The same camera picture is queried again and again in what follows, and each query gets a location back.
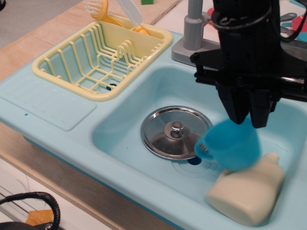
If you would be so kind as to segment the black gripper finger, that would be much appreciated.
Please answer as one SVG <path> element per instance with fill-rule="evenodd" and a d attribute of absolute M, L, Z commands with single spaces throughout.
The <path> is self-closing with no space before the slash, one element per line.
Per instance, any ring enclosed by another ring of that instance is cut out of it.
<path fill-rule="evenodd" d="M 250 116 L 255 128 L 266 127 L 270 113 L 275 111 L 281 97 L 270 90 L 254 90 L 250 96 Z"/>
<path fill-rule="evenodd" d="M 216 89 L 229 119 L 236 124 L 243 123 L 250 112 L 249 94 L 238 86 L 226 83 L 216 83 Z"/>

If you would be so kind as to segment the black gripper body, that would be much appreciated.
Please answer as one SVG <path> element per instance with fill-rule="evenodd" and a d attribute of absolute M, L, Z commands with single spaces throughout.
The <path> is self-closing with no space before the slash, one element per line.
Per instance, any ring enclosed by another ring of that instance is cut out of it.
<path fill-rule="evenodd" d="M 216 0 L 212 21 L 220 48 L 195 53 L 198 83 L 216 86 L 227 101 L 239 94 L 257 102 L 307 98 L 307 63 L 286 53 L 281 42 L 280 4 L 277 0 Z"/>

